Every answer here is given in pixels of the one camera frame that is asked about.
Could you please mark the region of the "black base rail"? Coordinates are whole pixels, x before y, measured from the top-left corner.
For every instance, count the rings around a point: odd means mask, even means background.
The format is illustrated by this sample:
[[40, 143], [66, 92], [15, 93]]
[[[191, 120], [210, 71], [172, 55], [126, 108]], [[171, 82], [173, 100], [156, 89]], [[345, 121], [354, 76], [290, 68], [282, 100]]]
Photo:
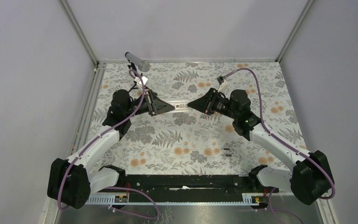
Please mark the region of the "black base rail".
[[116, 184], [131, 203], [242, 203], [244, 196], [266, 198], [272, 187], [247, 175], [124, 175]]

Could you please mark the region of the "floral patterned table mat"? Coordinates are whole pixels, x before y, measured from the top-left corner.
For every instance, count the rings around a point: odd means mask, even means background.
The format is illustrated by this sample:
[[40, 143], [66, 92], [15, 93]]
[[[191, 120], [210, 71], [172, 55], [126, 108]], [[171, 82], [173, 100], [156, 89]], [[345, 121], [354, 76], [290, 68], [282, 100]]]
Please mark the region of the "floral patterned table mat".
[[[228, 75], [226, 96], [245, 90], [252, 112], [284, 139], [305, 148], [279, 63], [153, 63], [145, 75], [147, 86], [164, 101], [193, 101], [210, 88], [218, 89], [216, 78]], [[286, 168], [269, 151], [239, 136], [230, 118], [192, 111], [133, 117], [127, 134], [91, 171], [114, 165], [128, 174], [246, 175], [261, 164]]]

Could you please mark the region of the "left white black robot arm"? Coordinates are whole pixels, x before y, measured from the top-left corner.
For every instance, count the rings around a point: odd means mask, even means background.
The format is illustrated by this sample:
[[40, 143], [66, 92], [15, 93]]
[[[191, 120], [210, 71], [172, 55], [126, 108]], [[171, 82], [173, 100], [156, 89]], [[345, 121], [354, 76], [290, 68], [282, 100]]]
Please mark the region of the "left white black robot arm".
[[115, 192], [122, 191], [126, 180], [117, 168], [105, 166], [92, 174], [92, 167], [127, 134], [131, 117], [143, 113], [156, 116], [174, 109], [152, 90], [146, 90], [137, 99], [133, 99], [127, 90], [115, 91], [100, 131], [79, 151], [67, 159], [57, 158], [51, 164], [47, 196], [55, 199], [60, 209], [63, 204], [79, 209], [91, 194], [107, 187]]

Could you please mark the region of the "white remote control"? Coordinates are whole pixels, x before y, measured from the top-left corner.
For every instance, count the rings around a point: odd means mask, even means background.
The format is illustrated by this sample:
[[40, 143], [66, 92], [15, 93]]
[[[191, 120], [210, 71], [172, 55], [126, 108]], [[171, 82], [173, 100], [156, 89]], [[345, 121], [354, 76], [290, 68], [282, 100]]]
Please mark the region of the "white remote control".
[[170, 111], [169, 113], [179, 113], [179, 112], [192, 112], [193, 108], [188, 106], [190, 100], [174, 100], [168, 101], [168, 103], [174, 106], [174, 110]]

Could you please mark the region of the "grey microphone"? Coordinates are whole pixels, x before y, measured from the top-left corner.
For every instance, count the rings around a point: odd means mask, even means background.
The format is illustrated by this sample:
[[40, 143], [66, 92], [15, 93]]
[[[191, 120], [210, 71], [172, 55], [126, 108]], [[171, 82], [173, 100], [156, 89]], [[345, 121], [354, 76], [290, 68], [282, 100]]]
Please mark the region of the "grey microphone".
[[129, 69], [138, 69], [141, 72], [148, 72], [151, 69], [150, 63], [147, 60], [140, 59], [130, 52], [126, 52], [124, 56], [130, 63], [128, 65]]

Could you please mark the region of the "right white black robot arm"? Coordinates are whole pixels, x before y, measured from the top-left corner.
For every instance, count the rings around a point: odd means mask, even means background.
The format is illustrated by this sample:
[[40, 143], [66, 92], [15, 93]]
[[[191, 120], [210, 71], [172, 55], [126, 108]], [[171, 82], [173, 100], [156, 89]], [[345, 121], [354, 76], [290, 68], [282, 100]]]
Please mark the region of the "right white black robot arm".
[[250, 189], [261, 192], [266, 187], [290, 191], [303, 204], [311, 205], [329, 190], [334, 193], [334, 179], [327, 156], [317, 150], [309, 152], [283, 140], [251, 111], [245, 90], [234, 90], [229, 98], [211, 88], [204, 96], [189, 102], [188, 107], [201, 113], [219, 113], [233, 119], [234, 130], [284, 163], [287, 171], [260, 165], [251, 170]]

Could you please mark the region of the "black mini tripod stand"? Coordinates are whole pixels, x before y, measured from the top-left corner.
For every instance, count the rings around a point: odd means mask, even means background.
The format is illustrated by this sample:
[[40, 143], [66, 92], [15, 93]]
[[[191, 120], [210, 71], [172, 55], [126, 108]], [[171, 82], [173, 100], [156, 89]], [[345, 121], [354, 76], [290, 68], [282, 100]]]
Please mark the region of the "black mini tripod stand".
[[[135, 78], [135, 77], [141, 78], [141, 77], [143, 76], [142, 73], [140, 73], [140, 74], [138, 73], [138, 70], [137, 70], [137, 69], [136, 69], [136, 70], [129, 69], [129, 75], [130, 75], [131, 78], [133, 79], [133, 82], [134, 82], [134, 78]], [[137, 87], [136, 83], [134, 82], [133, 86], [129, 89], [129, 92], [131, 92], [132, 90], [136, 90], [136, 89], [142, 90], [142, 89], [139, 89], [139, 88]]]

